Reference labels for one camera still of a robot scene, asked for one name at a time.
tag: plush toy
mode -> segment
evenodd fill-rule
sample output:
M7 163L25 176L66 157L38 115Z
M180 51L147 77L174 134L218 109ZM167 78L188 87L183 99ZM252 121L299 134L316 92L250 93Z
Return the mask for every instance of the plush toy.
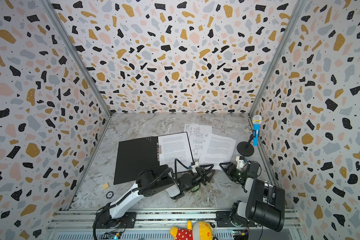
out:
M217 240L212 236L212 232L215 229L215 225L209 222L196 222L193 225L191 221L187 222L187 229L172 227L171 235L174 240Z

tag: blueprint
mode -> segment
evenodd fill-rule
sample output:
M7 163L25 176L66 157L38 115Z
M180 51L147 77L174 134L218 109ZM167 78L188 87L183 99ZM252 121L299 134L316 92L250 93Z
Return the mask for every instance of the blueprint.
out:
M188 133L193 158L199 159L203 151L206 138L208 137L208 134L212 133L212 126L185 124L184 132Z

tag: white paper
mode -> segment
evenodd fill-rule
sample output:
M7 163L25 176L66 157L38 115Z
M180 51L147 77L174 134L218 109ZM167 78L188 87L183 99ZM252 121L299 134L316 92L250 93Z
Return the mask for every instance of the white paper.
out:
M213 164L213 169L221 170L219 163L231 161L235 145L235 139L209 134L199 164Z
M184 132L188 133L193 158L199 159L202 154L206 138L212 133L212 126L185 124Z
M167 164L175 172L175 158L180 160L187 167L191 165L192 153L186 132L171 135L159 136L159 163ZM177 163L177 172L184 172L185 169Z

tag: microphone head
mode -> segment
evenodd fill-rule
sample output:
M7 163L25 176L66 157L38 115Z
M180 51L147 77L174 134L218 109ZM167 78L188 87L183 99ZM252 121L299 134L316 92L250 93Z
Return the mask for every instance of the microphone head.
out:
M254 115L252 118L253 124L261 124L262 117L260 115Z

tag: black and white poker chip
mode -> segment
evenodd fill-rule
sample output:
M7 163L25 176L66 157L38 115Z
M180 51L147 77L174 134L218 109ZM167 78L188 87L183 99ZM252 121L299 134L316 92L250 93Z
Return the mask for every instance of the black and white poker chip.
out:
M112 197L113 197L113 192L112 191L107 192L106 198L111 199Z

